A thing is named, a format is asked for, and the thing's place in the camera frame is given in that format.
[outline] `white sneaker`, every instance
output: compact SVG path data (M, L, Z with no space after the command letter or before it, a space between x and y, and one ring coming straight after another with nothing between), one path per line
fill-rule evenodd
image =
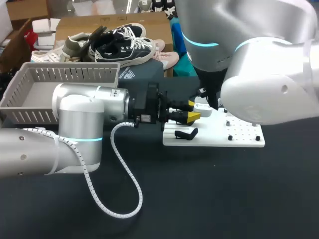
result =
M60 62L62 47L51 51L32 51L31 62Z

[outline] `gray plastic basket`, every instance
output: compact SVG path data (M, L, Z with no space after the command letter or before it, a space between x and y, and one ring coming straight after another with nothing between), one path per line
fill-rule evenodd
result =
M11 80L0 111L14 124L57 124L52 96L61 83L118 86L119 63L24 63Z

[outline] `black table surface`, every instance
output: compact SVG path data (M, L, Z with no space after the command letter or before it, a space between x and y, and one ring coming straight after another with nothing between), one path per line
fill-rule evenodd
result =
M160 89L187 99L198 84L167 78ZM120 87L135 94L146 85ZM116 145L144 196L137 216L104 214L83 175L3 179L0 238L319 238L318 128L319 119L263 126L264 148L167 147L159 125L121 128ZM138 194L110 146L110 129L92 182L106 207L128 213Z

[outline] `sneaker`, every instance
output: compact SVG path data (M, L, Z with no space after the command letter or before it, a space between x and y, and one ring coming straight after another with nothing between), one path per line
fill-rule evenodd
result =
M139 0L138 3L139 12L151 12L152 10L152 0Z
M62 48L60 62L77 62L81 58L81 49L89 42L90 33L79 33L74 36L68 36Z
M60 62L62 47L51 51L32 51L31 62Z
M179 55L176 52L156 51L152 58L161 61L163 63L164 70L167 70L177 64Z
M93 41L90 44L90 47L88 49L88 57L90 58L90 61L95 62L96 48L101 46L106 48L107 45L113 44L117 38L122 38L122 34L130 35L130 37L145 37L146 29L143 25L139 23L130 23L123 26L119 26L111 31L108 31L105 34L102 34L98 40Z
M162 52L165 48L165 42L163 40L154 40L156 51Z
M173 17L177 17L175 0L164 0L164 11L169 20L172 20Z
M153 0L154 11L163 11L163 9L164 9L164 0Z
M119 62L121 67L124 67L140 65L152 58L156 51L154 41L145 37L134 37L129 27L126 30L126 34L119 32L122 38L96 48L96 62Z

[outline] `cardboard box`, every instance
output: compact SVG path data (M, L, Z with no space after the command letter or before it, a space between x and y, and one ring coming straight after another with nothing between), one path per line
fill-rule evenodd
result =
M146 37L165 41L163 52L173 51L173 39L170 30L169 20L165 12L146 12L133 14L114 14L99 16L77 16L64 17L60 20L57 28L55 40L65 40L68 36L78 34L79 32L93 32L99 26L106 26L108 29L114 29L128 23L140 23L146 29ZM172 69L167 71L167 76L173 76Z
M24 62L30 61L30 47L24 39L24 33L32 29L32 20L49 18L46 0L25 0L7 2L8 13L13 31L6 37L11 41L0 55L0 71L8 72L12 68L20 68Z
M38 35L39 46L53 46L55 33L42 33Z

